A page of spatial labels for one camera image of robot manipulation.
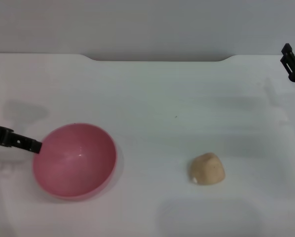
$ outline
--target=beige sponge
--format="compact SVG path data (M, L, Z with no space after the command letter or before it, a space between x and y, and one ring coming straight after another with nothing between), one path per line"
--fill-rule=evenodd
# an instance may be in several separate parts
M216 184L225 179L223 165L214 153L206 153L195 158L189 174L191 180L199 185Z

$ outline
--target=pink bowl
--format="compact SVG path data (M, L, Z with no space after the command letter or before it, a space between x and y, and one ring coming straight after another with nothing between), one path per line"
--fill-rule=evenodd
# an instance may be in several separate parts
M34 157L34 176L51 195L82 200L109 182L117 159L112 138L101 128L74 123L52 131Z

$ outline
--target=white table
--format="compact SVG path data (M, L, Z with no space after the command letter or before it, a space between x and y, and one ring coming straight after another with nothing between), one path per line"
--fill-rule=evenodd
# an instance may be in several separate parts
M40 140L92 123L119 155L102 193L64 202L36 185L31 153L0 147L0 236L295 237L295 83L280 57L0 54L0 125ZM189 182L205 152L221 158L222 183Z

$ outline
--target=gray wall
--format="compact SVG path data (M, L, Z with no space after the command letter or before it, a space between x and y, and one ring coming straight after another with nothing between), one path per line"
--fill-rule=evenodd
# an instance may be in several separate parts
M295 0L0 0L0 52L216 61L295 51Z

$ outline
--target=white tabletop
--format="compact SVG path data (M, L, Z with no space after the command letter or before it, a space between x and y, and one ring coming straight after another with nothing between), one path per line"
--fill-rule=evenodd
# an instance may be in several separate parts
M280 56L98 62L0 54L0 125L41 140L72 122L118 146L112 181L82 202L49 197L32 154L0 147L0 236L295 237L295 83ZM188 180L216 153L226 179Z

